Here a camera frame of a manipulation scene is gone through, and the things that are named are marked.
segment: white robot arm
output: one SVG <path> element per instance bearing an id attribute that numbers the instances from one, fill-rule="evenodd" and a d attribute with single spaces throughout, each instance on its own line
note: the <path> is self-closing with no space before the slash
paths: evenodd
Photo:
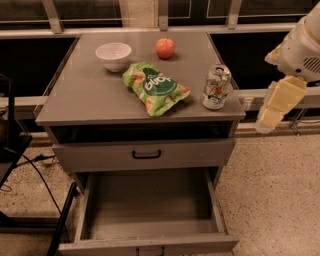
<path id="1" fill-rule="evenodd" d="M 268 88 L 256 122 L 261 133 L 274 130 L 304 98 L 308 82 L 320 80 L 320 2 L 265 60 L 286 77 Z"/>

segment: chip bag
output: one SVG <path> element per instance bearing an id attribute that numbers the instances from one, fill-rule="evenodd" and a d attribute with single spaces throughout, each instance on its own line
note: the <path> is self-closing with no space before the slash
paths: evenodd
<path id="1" fill-rule="evenodd" d="M 190 88 L 164 76 L 149 62 L 131 64 L 122 78 L 145 104 L 150 116 L 161 116 L 190 94 Z"/>

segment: apple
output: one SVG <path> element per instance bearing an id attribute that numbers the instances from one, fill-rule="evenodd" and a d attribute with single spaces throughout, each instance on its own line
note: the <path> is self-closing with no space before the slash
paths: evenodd
<path id="1" fill-rule="evenodd" d="M 160 38 L 156 42 L 156 52 L 161 59 L 169 59 L 176 50 L 174 41 L 170 38 Z"/>

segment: floor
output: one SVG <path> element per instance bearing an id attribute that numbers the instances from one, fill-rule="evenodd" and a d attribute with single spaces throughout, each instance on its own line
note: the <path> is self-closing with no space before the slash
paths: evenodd
<path id="1" fill-rule="evenodd" d="M 261 136 L 240 127 L 216 190 L 227 232 L 240 242 L 232 252 L 212 256 L 320 255 L 320 127 L 305 127 L 301 136 L 287 129 Z M 25 152 L 31 159 L 39 154 L 52 154 L 43 134 Z M 72 180 L 51 159 L 36 166 L 61 208 Z M 17 168 L 6 185 L 0 209 L 7 215 L 58 216 L 30 165 Z M 67 221 L 71 239 L 80 200 L 78 195 Z M 0 234 L 0 256 L 45 255 L 51 234 Z"/>

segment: can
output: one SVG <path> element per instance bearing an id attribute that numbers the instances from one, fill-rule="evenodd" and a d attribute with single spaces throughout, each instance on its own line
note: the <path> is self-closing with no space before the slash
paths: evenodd
<path id="1" fill-rule="evenodd" d="M 231 72 L 227 66 L 213 65 L 206 76 L 202 104 L 209 109 L 222 108 L 228 95 L 230 80 Z"/>

